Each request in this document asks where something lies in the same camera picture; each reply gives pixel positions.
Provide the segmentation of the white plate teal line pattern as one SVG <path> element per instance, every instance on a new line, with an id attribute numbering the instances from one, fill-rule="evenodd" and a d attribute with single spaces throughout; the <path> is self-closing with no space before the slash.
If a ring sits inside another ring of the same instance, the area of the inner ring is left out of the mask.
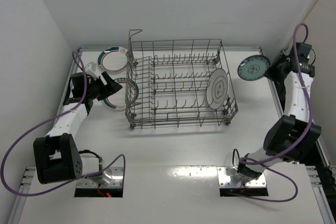
<path id="1" fill-rule="evenodd" d="M 224 69 L 216 69 L 210 75 L 206 88 L 206 102 L 212 110 L 219 109 L 228 96 L 228 75 Z"/>

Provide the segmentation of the blue floral teal plate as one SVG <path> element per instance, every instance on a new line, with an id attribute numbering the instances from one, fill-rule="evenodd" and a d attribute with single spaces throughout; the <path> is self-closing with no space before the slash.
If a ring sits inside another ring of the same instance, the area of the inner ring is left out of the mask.
<path id="1" fill-rule="evenodd" d="M 244 59 L 237 68 L 238 76 L 245 81 L 256 81 L 264 77 L 271 66 L 270 60 L 263 55 L 253 55 Z"/>

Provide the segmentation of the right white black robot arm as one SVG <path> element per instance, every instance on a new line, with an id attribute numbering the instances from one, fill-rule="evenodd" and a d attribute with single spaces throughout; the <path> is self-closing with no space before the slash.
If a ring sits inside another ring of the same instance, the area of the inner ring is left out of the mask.
<path id="1" fill-rule="evenodd" d="M 258 179 L 275 164 L 303 161 L 319 138 L 321 127 L 309 118 L 311 106 L 307 102 L 315 77 L 315 67 L 308 63 L 311 49 L 311 45 L 298 42 L 289 55 L 281 55 L 274 64 L 267 57 L 256 55 L 238 66 L 238 75 L 244 80 L 271 80 L 284 111 L 267 132 L 262 148 L 248 153 L 248 159 L 238 163 L 237 174 L 243 182 Z"/>

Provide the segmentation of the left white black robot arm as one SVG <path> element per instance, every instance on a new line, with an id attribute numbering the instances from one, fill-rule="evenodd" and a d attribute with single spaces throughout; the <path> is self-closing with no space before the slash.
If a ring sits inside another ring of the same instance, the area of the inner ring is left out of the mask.
<path id="1" fill-rule="evenodd" d="M 83 120 L 89 115 L 96 99 L 101 101 L 117 93 L 122 85 L 106 72 L 101 76 L 83 72 L 72 74 L 63 102 L 62 116 L 53 128 L 33 143 L 38 180 L 41 184 L 79 179 L 82 160 L 75 144 L 75 136 Z"/>

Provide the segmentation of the green red rimmed plate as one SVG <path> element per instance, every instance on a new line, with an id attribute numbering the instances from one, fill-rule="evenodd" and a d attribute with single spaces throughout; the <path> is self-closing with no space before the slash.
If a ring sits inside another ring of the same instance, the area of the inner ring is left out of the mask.
<path id="1" fill-rule="evenodd" d="M 134 102 L 139 95 L 139 87 L 134 82 L 131 81 L 130 86 L 127 90 L 127 79 L 126 78 L 116 78 L 115 82 L 122 86 L 122 89 L 117 93 L 103 99 L 103 104 L 114 110 L 124 110 L 126 108 L 125 99 L 130 102 Z"/>
<path id="2" fill-rule="evenodd" d="M 111 47 L 100 53 L 97 64 L 102 71 L 117 73 L 127 67 L 128 58 L 128 50 L 126 48 Z"/>

